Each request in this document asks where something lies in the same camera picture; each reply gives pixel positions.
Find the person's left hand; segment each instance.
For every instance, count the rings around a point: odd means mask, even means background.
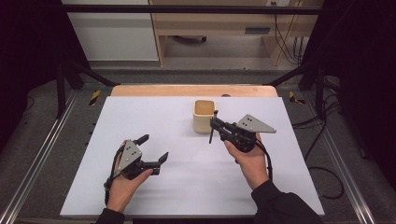
[[[120,158],[122,153],[117,157],[115,171],[120,165]],[[110,195],[107,202],[107,209],[123,213],[128,203],[131,201],[132,196],[137,188],[149,178],[152,169],[144,171],[135,179],[129,180],[123,175],[117,176],[111,185]]]

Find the horizontal bar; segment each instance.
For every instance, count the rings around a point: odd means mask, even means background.
[[[321,7],[239,7],[239,6],[147,6],[147,5],[44,5],[41,10],[84,13],[199,13],[199,14],[276,14],[322,15],[335,9]]]

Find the small box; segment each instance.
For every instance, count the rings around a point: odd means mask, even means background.
[[[193,108],[193,128],[197,133],[210,133],[210,119],[216,110],[215,102],[196,100]]]

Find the gray floor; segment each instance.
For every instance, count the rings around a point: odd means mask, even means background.
[[[194,39],[171,38],[163,67],[148,63],[130,63],[138,66],[131,70],[128,66],[96,64],[95,68],[103,76],[121,83],[262,84],[286,74],[295,67],[286,60],[283,60],[280,66],[273,67],[265,51],[257,50],[263,48],[259,37],[209,36],[205,43]],[[88,77],[84,76],[84,79],[87,84],[82,91],[78,91],[76,103],[67,122],[57,136],[40,175],[18,213],[19,223],[44,223],[44,219],[51,219],[49,223],[55,223],[55,219],[65,222],[64,218],[59,217],[64,195],[72,184],[86,144],[90,141],[90,132],[93,131],[106,96],[111,91],[109,87]],[[295,85],[298,79],[293,78],[277,87],[279,96],[284,99],[291,123],[314,117],[309,104],[301,105],[289,100],[290,91],[296,94],[297,99],[304,98],[307,102],[313,97],[313,91],[298,91]],[[101,90],[102,93],[96,105],[89,105],[95,90]],[[5,210],[17,191],[45,141],[57,113],[55,82],[36,88],[29,95],[30,103],[33,105],[23,114],[21,123],[0,157],[1,211]],[[335,97],[330,97],[327,105],[332,102],[336,102]],[[352,173],[375,223],[396,223],[394,190],[374,161],[361,158],[359,144],[347,126],[347,121],[338,112],[339,108],[336,107],[328,116],[326,130],[331,134],[347,168]],[[303,155],[319,130],[319,126],[295,130]],[[321,136],[315,144],[307,160],[307,166],[321,166],[337,172],[329,156],[328,144],[324,140],[324,136]],[[340,192],[340,185],[333,176],[318,170],[313,170],[311,174],[321,194],[336,195]],[[351,195],[344,194],[337,200],[319,198],[326,213],[323,217],[325,223],[371,223],[358,219]]]

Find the white tabletop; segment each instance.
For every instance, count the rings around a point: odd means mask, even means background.
[[[124,139],[149,134],[139,148],[143,161],[157,161],[169,151],[160,175],[153,175],[136,191],[125,215],[132,217],[251,217],[257,207],[239,166],[228,154],[219,134],[192,128],[195,100],[216,102],[218,118],[237,122],[250,114],[274,127],[261,133],[274,168],[274,183],[299,195],[324,215],[304,163],[289,116],[279,97],[107,97],[61,216],[97,217],[105,207],[103,184],[114,155]]]

